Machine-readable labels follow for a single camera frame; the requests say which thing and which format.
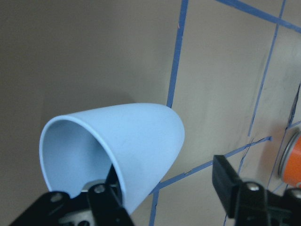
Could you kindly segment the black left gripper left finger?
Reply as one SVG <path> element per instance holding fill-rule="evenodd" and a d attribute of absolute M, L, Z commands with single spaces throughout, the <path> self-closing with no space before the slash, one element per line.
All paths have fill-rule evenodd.
<path fill-rule="evenodd" d="M 122 191 L 120 182 L 113 165 L 111 165 L 108 175 L 105 180 L 105 185 L 110 193 L 110 196 L 119 206 L 123 206 Z"/>

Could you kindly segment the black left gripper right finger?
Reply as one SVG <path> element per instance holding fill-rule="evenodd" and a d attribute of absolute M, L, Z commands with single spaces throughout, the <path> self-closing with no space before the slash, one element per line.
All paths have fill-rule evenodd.
<path fill-rule="evenodd" d="M 238 218 L 243 200 L 243 181 L 223 155 L 213 158 L 212 183 L 229 218 Z"/>

